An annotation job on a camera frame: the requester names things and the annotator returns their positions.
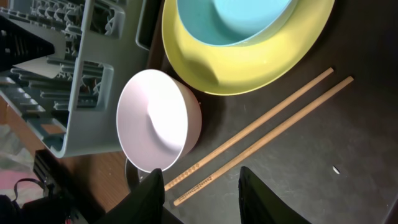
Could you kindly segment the light blue bowl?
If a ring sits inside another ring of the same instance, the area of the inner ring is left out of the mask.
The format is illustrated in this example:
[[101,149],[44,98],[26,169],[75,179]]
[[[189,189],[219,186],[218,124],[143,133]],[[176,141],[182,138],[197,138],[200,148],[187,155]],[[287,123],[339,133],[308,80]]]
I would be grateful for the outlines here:
[[237,47],[271,38],[289,20],[298,0],[177,0],[185,30],[212,47]]

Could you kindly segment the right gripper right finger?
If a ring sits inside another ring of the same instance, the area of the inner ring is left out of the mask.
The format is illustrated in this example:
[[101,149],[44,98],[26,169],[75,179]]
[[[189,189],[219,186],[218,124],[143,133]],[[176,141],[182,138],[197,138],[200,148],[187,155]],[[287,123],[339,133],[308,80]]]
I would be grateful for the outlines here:
[[239,211],[242,224],[309,224],[246,166],[240,168]]

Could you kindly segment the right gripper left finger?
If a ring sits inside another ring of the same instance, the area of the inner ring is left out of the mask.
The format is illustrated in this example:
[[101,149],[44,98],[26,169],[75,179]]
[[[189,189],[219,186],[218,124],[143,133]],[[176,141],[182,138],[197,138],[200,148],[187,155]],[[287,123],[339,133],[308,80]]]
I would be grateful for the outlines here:
[[154,169],[117,206],[97,224],[182,224],[164,208],[165,190],[162,171]]

